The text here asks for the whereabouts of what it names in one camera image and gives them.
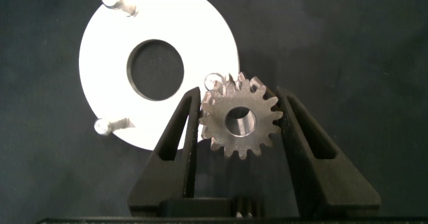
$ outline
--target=clamp jaw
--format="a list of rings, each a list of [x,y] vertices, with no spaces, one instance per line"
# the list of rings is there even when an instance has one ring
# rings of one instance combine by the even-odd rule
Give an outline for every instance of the clamp jaw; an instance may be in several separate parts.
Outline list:
[[[374,217],[381,198],[304,105],[290,91],[275,94],[279,119],[301,219]],[[188,91],[171,117],[139,180],[128,197],[136,217],[236,217],[263,215],[249,198],[193,198],[201,96]],[[177,152],[188,119],[185,144]]]

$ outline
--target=metal bolt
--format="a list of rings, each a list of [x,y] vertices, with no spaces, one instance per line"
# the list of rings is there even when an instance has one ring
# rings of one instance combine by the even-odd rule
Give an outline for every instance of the metal bolt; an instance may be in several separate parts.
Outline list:
[[[107,136],[110,133],[123,128],[130,127],[129,119],[123,118],[116,121],[109,121],[105,118],[99,118],[95,121],[94,128],[98,134]]]
[[[109,9],[113,10],[122,10],[123,12],[127,13],[127,15],[135,17],[138,13],[138,9],[136,8],[136,5],[130,3],[127,0],[101,0],[102,4],[106,6]]]
[[[214,88],[214,84],[215,82],[221,82],[222,84],[224,84],[226,82],[225,78],[218,73],[212,73],[207,75],[207,77],[205,77],[204,80],[204,85],[205,85],[205,89],[207,89],[208,91],[211,91]]]

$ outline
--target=black plastic part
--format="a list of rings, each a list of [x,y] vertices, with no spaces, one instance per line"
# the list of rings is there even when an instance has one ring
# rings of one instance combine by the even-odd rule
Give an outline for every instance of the black plastic part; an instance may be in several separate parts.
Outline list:
[[[233,203],[226,198],[171,199],[159,205],[161,217],[234,217]]]
[[[285,224],[425,224],[428,223],[426,217],[420,218],[372,218],[372,219],[350,219],[350,220],[322,220],[307,221],[295,218],[129,218],[129,217],[95,217],[80,219],[45,219],[37,224],[148,224],[148,223],[285,223]]]
[[[193,197],[200,105],[199,88],[189,90],[181,99],[128,197],[132,216],[157,216],[161,202]],[[177,155],[188,117],[183,151]]]
[[[282,139],[302,219],[373,217],[381,198],[293,93],[279,88]]]
[[[348,160],[293,93],[278,88],[276,109],[294,192],[302,219],[374,217],[379,194]],[[200,109],[198,88],[188,91],[128,198],[137,217],[262,217],[250,198],[194,199],[196,146]],[[183,151],[177,154],[189,118]]]

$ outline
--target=small gear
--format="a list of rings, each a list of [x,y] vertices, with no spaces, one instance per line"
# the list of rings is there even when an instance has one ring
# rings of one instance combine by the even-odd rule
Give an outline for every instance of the small gear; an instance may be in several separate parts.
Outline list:
[[[204,125],[202,138],[211,139],[211,150],[224,146],[226,157],[237,151],[240,159],[245,159],[247,150],[260,155],[261,143],[273,145],[269,134],[281,132],[273,121],[281,118],[282,112],[271,111],[278,98],[264,100],[265,92],[266,86],[257,77],[248,80],[242,72],[237,81],[230,75],[228,81],[215,81],[202,100],[199,119]]]

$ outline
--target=white disc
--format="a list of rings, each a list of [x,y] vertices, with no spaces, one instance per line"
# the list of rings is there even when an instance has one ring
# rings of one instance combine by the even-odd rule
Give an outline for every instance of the white disc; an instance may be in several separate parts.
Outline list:
[[[114,131],[115,135],[153,150],[183,94],[198,86],[203,96],[208,74],[238,74],[239,58],[229,27],[207,0],[129,2],[138,9],[136,17],[126,17],[120,10],[104,5],[92,16],[80,46],[80,78],[86,99],[98,118],[128,118],[134,125]],[[171,44],[184,65],[180,88],[161,101],[135,90],[127,73],[133,49],[154,39]]]

